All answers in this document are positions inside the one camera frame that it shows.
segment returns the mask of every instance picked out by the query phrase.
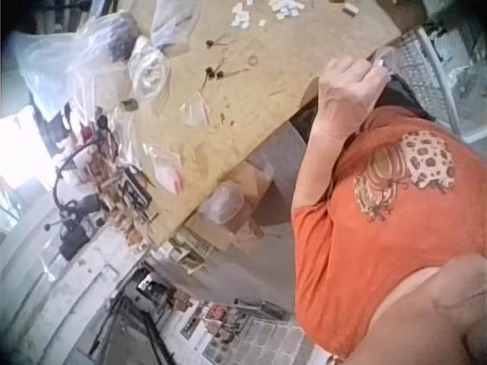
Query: cable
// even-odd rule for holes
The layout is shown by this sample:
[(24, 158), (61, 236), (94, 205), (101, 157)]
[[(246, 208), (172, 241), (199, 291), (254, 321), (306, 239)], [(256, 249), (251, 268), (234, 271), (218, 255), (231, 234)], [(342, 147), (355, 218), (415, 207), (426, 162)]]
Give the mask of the cable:
[(77, 213), (75, 208), (69, 207), (67, 205), (62, 204), (59, 199), (58, 199), (58, 194), (57, 194), (57, 188), (58, 188), (58, 183), (59, 180), (61, 179), (62, 176), (62, 171), (68, 166), (69, 163), (73, 161), (73, 158), (75, 158), (76, 155), (78, 155), (80, 152), (85, 150), (86, 148), (92, 146), (93, 144), (98, 143), (101, 140), (101, 137), (98, 137), (97, 139), (94, 139), (93, 141), (89, 141), (87, 144), (70, 154), (64, 161), (64, 163), (61, 165), (61, 167), (58, 169), (57, 174), (56, 174), (56, 181), (54, 182), (53, 186), (53, 200), (54, 204), (59, 208), (60, 211), (67, 211), (69, 213)]

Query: woman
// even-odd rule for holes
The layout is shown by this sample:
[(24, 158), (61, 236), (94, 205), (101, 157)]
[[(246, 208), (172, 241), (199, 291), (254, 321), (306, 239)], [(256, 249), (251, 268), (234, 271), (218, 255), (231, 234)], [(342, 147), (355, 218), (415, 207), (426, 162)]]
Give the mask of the woman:
[(388, 82), (352, 57), (320, 78), (292, 208), (298, 319), (353, 363), (485, 356), (486, 166)]

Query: red object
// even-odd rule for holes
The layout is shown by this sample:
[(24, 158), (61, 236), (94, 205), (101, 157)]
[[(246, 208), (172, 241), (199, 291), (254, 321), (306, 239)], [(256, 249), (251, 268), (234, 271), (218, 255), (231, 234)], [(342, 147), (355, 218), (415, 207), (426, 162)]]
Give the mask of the red object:
[(93, 137), (93, 129), (90, 127), (81, 128), (81, 137), (83, 138), (83, 143), (86, 143), (86, 141), (89, 141)]

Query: wire rack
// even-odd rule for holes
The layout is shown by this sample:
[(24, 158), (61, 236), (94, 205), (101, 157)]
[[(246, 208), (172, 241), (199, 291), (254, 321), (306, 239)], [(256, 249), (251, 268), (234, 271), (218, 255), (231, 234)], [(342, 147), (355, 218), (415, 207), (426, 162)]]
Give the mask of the wire rack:
[(418, 37), (410, 31), (397, 40), (394, 46), (398, 54), (398, 74), (411, 87), (428, 113), (449, 124), (444, 92), (434, 74), (433, 66), (422, 52)]

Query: clear plastic bag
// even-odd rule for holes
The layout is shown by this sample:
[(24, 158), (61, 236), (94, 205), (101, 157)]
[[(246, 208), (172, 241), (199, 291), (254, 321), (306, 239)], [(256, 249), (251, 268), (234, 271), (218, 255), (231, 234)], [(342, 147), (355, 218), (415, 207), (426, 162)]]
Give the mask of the clear plastic bag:
[(180, 107), (184, 125), (196, 128), (208, 127), (208, 104), (200, 92), (196, 92)]
[(144, 152), (151, 156), (156, 180), (168, 192), (181, 194), (184, 188), (180, 157), (165, 151), (156, 144), (144, 144)]
[(397, 50), (394, 47), (382, 46), (375, 51), (372, 65), (383, 66), (390, 74), (396, 74), (399, 70), (397, 58)]
[(132, 87), (140, 97), (152, 101), (169, 76), (169, 62), (144, 36), (137, 38), (129, 60)]
[(240, 213), (244, 203), (244, 194), (239, 186), (225, 181), (199, 206), (198, 212), (216, 224), (226, 224)]
[(91, 18), (76, 33), (16, 33), (12, 45), (22, 77), (50, 121), (98, 75), (125, 68), (139, 31), (129, 13)]
[(201, 4), (201, 0), (158, 0), (151, 27), (152, 44), (161, 49), (168, 44), (187, 43)]
[(134, 165), (140, 169), (140, 154), (134, 123), (134, 113), (126, 111), (126, 108), (120, 104), (107, 113), (107, 118), (108, 127), (115, 135), (116, 141), (119, 144), (119, 162)]

